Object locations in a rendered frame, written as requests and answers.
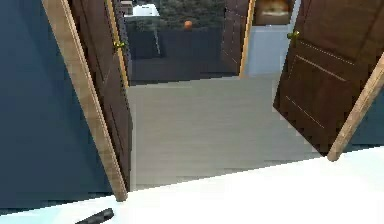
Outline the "dark grey sofa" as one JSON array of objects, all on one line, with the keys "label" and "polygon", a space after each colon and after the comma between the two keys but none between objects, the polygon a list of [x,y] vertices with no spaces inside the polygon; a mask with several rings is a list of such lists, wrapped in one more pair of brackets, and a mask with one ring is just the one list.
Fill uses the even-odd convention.
[{"label": "dark grey sofa", "polygon": [[127,22],[132,85],[219,78],[231,74],[221,58],[223,23],[191,29]]}]

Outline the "dark brown room door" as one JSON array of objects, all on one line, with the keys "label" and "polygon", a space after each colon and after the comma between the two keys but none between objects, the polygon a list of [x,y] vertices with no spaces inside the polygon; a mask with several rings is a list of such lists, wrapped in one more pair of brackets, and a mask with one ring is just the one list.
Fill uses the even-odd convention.
[{"label": "dark brown room door", "polygon": [[384,52],[384,0],[301,0],[275,109],[327,155]]},{"label": "dark brown room door", "polygon": [[127,190],[130,190],[131,114],[118,45],[112,37],[106,0],[68,0],[93,84]]},{"label": "dark brown room door", "polygon": [[224,0],[221,59],[231,73],[238,75],[243,52],[249,0]]}]

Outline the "white table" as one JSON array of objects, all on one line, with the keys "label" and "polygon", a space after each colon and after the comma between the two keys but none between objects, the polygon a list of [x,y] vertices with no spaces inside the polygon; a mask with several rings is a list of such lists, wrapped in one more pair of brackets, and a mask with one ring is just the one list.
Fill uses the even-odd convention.
[{"label": "white table", "polygon": [[160,14],[155,4],[144,4],[134,6],[128,17],[159,17]]}]

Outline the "brown framed picture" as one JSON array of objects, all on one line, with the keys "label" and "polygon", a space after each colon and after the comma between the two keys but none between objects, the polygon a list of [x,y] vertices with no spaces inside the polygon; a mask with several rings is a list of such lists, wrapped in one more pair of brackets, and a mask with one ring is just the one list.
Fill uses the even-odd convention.
[{"label": "brown framed picture", "polygon": [[256,0],[254,26],[287,25],[290,22],[295,0]]}]

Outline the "black bar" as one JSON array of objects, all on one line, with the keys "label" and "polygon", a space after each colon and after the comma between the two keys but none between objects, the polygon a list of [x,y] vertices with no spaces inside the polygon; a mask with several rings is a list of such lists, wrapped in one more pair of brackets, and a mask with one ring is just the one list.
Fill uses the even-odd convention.
[{"label": "black bar", "polygon": [[102,224],[103,222],[110,220],[113,216],[114,216],[113,209],[107,208],[83,220],[80,220],[75,224]]}]

